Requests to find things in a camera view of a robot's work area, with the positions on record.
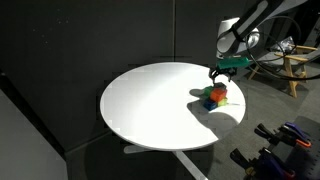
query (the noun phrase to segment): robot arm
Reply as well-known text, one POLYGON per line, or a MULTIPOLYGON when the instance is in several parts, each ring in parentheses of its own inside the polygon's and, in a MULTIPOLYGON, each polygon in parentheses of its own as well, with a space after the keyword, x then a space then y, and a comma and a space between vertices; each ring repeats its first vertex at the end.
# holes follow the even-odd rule
MULTIPOLYGON (((217 58, 228 58, 246 50, 246 43, 244 40, 252 31, 258 32, 257 26, 268 18, 299 6, 306 1, 308 0, 259 0, 241 18, 222 21, 218 32, 217 58)), ((248 38, 249 48, 255 46, 258 41, 258 33, 250 35, 248 38)), ((219 67, 219 64, 216 69, 210 68, 209 77, 213 80, 213 83, 215 83, 215 78, 219 74, 228 74, 229 80, 231 76, 236 75, 239 64, 234 64, 233 66, 232 64, 234 62, 238 61, 232 59, 228 68, 221 68, 219 67)))

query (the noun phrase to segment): red object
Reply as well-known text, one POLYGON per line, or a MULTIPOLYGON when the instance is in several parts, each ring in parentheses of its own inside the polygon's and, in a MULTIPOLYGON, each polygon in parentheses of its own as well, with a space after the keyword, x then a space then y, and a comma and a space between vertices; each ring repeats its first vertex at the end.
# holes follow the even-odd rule
POLYGON ((220 102, 223 98, 226 97, 226 95, 227 95, 227 90, 215 88, 210 94, 210 99, 215 102, 220 102))

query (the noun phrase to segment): green object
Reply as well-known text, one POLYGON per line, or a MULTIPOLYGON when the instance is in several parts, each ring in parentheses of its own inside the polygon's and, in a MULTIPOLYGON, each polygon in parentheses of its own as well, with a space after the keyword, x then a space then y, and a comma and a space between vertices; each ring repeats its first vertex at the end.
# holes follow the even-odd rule
POLYGON ((206 97, 210 97, 210 94, 211 94, 212 91, 213 91, 213 87, 212 86, 208 86, 208 87, 204 88, 204 93, 203 94, 206 97))
POLYGON ((249 60, 246 57, 231 57, 218 60, 218 67, 220 69, 248 66, 249 60))
POLYGON ((227 105, 228 99, 225 97, 220 102, 218 102, 218 107, 227 105))

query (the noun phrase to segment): white round table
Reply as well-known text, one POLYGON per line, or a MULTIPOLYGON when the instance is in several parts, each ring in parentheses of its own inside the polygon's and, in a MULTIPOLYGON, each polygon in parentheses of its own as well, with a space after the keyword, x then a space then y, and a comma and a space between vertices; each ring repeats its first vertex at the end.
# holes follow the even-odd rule
MULTIPOLYGON (((178 62, 128 71, 103 92, 102 117, 115 134, 137 145, 128 147, 127 153, 142 147, 173 151, 179 159, 187 158, 183 150, 205 147, 222 139, 245 114, 241 90, 224 75, 218 76, 216 82, 227 86, 228 104, 212 111, 203 107, 203 99, 196 95, 212 85, 208 73, 209 68, 178 62)), ((196 179, 206 179, 198 171, 191 173, 196 179)))

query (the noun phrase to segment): chair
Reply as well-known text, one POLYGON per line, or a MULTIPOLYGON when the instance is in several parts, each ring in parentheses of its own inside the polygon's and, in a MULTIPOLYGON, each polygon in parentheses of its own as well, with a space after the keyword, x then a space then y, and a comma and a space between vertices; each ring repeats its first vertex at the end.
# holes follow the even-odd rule
MULTIPOLYGON (((273 67, 278 67, 278 68, 280 67, 281 69, 286 71, 286 74, 289 77, 306 78, 307 70, 306 70, 305 64, 319 58, 320 51, 317 48, 313 48, 313 47, 296 46, 296 52, 297 54, 287 55, 285 56, 285 58, 281 58, 275 61, 268 61, 265 63, 273 67)), ((262 56, 261 58, 259 58, 257 61, 261 62, 263 60, 276 59, 276 57, 283 57, 283 55, 282 53, 269 52, 264 56, 262 56)), ((259 70, 259 67, 256 66, 248 79, 251 80, 258 70, 259 70)), ((289 81, 291 95, 295 98, 297 97, 296 86, 300 82, 301 81, 289 81)))

